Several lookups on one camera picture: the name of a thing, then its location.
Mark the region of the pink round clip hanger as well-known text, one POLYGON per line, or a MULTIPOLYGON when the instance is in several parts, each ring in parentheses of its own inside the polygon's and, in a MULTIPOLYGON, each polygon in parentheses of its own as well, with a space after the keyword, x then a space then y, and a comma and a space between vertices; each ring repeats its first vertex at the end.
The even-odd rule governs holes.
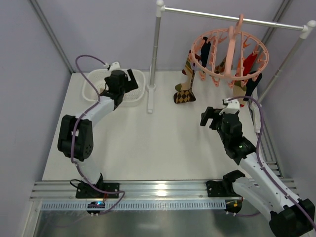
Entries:
POLYGON ((269 61, 269 53, 265 45, 255 36, 241 30, 244 15, 241 14, 239 22, 235 26, 229 26, 228 28, 214 29, 200 35, 191 46, 191 53, 193 61, 196 67, 201 70, 200 76, 205 79, 207 75, 211 76, 215 85, 219 84, 219 81, 226 79, 229 81, 243 81, 243 84, 247 84, 249 79, 256 80, 258 75, 266 68, 269 61), (204 43, 203 37, 207 37, 207 42, 211 42, 211 48, 207 60, 206 68, 201 65, 200 55, 201 47, 204 43), (228 42, 226 51, 226 64, 224 73, 215 73, 215 67, 219 65, 216 62, 217 55, 219 54, 220 44, 228 42), (257 58, 250 69, 250 73, 243 76, 243 62, 251 53, 257 53, 257 58), (241 76, 236 77, 238 62, 240 61, 241 76))

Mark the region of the brown argyle sock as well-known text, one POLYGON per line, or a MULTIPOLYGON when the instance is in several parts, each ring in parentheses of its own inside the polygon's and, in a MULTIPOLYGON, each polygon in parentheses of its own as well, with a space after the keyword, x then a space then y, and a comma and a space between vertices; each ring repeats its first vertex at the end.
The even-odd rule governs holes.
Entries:
POLYGON ((175 86, 176 93, 173 95, 173 101, 175 104, 183 104, 196 101, 196 97, 192 92, 192 86, 189 89, 181 89, 181 84, 175 86))

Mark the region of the navy sock beige toe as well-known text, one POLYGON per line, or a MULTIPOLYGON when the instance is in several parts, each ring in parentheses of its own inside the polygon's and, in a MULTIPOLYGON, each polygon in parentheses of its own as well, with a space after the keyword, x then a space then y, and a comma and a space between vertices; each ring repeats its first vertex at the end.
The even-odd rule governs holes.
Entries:
POLYGON ((207 65, 207 60, 211 48, 211 42, 207 42, 207 37, 203 37, 204 43, 201 47, 201 55, 200 55, 200 60, 201 60, 201 65, 206 68, 207 65))

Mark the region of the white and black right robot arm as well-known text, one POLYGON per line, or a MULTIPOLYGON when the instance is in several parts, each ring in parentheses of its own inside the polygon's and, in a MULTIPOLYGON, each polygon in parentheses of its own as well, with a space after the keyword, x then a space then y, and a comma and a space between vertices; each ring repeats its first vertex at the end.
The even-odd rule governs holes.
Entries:
POLYGON ((209 119, 209 127, 218 132, 227 156, 254 180, 239 170, 227 173, 222 181, 226 192, 249 201, 266 218, 276 237, 301 237, 314 230, 315 205, 292 192, 260 160, 256 147, 243 135, 238 113, 207 107, 200 125, 206 126, 209 119))

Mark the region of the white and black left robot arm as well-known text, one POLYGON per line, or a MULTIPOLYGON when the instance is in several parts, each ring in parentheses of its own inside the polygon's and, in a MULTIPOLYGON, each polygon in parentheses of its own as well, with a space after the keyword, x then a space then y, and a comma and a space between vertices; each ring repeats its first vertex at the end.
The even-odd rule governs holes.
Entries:
POLYGON ((99 193, 116 195, 120 191, 109 192, 104 189, 102 173, 90 157, 94 148, 93 128, 109 113, 117 109, 123 102, 125 94, 139 88, 131 69, 113 70, 104 78, 106 89, 97 93, 96 102, 80 115, 65 115, 62 117, 57 142, 58 151, 71 159, 83 179, 85 188, 99 193))

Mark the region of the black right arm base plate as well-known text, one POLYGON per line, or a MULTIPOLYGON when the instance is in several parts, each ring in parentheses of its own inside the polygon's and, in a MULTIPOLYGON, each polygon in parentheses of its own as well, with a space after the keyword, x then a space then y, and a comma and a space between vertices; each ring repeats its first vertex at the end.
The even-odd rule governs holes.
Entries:
POLYGON ((239 197, 239 195, 233 191, 232 183, 226 180, 209 180, 206 182, 206 189, 209 198, 239 197))

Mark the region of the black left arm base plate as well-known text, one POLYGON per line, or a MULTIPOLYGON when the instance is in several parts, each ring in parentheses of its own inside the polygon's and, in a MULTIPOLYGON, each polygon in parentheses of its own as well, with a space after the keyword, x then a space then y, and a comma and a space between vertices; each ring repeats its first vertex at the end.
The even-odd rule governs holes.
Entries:
POLYGON ((77 199, 91 199, 91 198, 114 198, 117 199, 119 195, 117 192, 119 191, 119 183, 106 183, 99 185, 98 189, 105 191, 107 193, 114 194, 105 194, 101 193, 94 188, 92 188, 87 183, 79 183, 77 185, 76 198, 77 199))

